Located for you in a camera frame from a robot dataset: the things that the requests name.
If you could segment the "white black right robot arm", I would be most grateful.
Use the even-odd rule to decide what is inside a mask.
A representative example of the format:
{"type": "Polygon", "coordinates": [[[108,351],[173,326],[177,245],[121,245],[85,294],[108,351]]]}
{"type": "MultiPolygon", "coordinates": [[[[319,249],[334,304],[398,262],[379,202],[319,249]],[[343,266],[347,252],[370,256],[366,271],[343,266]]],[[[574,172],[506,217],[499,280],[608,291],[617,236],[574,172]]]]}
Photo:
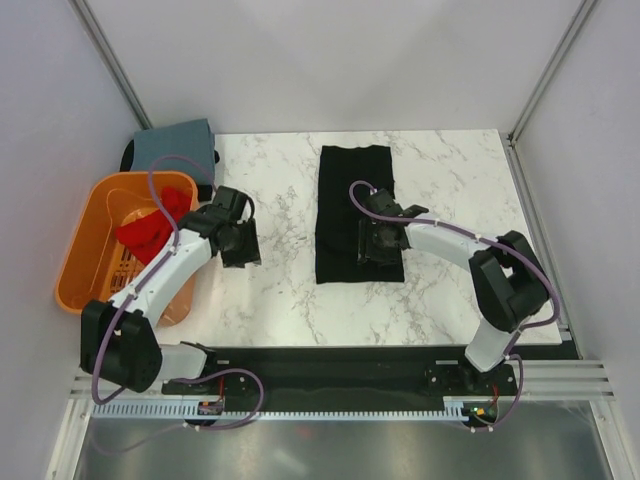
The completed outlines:
{"type": "Polygon", "coordinates": [[[413,218],[361,217],[350,239],[356,263],[382,269],[402,263],[404,250],[444,259],[470,274],[481,319],[464,358],[444,367],[439,383],[458,393],[488,394],[526,321],[554,298],[528,240],[510,230],[497,237],[475,234],[429,213],[413,218]]]}

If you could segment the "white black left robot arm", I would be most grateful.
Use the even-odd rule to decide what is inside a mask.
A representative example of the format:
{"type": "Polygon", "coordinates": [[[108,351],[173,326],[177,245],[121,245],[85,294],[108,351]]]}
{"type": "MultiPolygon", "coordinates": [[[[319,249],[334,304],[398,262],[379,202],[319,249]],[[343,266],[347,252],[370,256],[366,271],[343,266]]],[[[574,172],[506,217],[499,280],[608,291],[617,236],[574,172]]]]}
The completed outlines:
{"type": "Polygon", "coordinates": [[[201,347],[162,345],[156,327],[188,280],[219,255],[225,268],[261,262],[256,221],[214,221],[172,232],[159,254],[107,301],[91,300],[81,313],[80,366],[92,376],[91,395],[105,405],[126,390],[142,393],[157,381],[188,384],[208,393],[218,367],[201,347]]]}

